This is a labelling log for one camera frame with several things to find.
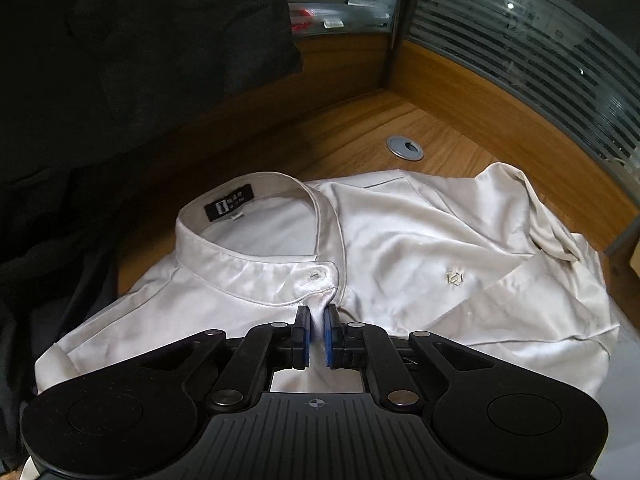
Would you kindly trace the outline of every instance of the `white satin shirt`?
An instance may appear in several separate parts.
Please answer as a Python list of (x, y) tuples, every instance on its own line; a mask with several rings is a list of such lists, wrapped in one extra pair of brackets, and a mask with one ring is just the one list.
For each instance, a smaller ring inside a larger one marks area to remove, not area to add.
[[(254, 198), (225, 212), (246, 184)], [(311, 367), (276, 373), (274, 391), (361, 391), (356, 372), (324, 365), (328, 303), (345, 322), (429, 330), (592, 396), (616, 342), (598, 255), (506, 164), (476, 178), (249, 174), (185, 206), (176, 235), (128, 294), (38, 359), (40, 391), (209, 328), (293, 322), (299, 304)]]

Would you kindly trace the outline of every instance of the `metal screw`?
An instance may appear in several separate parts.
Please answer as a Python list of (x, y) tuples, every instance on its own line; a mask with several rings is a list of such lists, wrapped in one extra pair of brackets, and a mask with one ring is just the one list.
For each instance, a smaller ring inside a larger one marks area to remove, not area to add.
[(420, 400), (417, 394), (409, 390), (396, 390), (386, 396), (389, 402), (396, 406), (411, 406)]
[(242, 393), (238, 390), (218, 390), (211, 396), (213, 403), (219, 406), (233, 406), (242, 399)]

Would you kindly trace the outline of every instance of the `clothing label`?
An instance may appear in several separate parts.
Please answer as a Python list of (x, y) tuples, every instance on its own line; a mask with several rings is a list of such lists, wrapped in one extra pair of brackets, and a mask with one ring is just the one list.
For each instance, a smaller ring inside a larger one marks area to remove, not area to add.
[(251, 184), (244, 184), (244, 186), (233, 190), (224, 198), (211, 202), (204, 206), (204, 211), (210, 221), (222, 218), (224, 215), (231, 213), (233, 210), (240, 207), (245, 202), (249, 202), (254, 198), (254, 190), (251, 188)]

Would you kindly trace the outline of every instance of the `size tag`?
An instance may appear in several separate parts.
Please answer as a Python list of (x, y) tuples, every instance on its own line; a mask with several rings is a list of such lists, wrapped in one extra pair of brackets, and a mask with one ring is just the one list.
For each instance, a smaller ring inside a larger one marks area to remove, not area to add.
[(218, 218), (222, 218), (224, 215), (228, 215), (253, 198), (254, 190), (251, 188), (251, 184), (244, 184), (244, 186), (233, 190), (224, 198), (204, 206), (204, 211), (209, 220), (213, 222)]

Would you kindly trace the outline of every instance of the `dark fabric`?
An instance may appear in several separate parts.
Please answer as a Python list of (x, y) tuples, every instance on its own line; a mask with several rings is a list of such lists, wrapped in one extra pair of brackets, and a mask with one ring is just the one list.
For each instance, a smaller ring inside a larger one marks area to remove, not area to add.
[(300, 68), (286, 0), (0, 0), (0, 182), (106, 160)]
[(119, 221), (104, 190), (86, 170), (0, 187), (0, 460), (9, 468), (26, 458), (18, 421), (36, 394), (34, 362), (116, 299)]

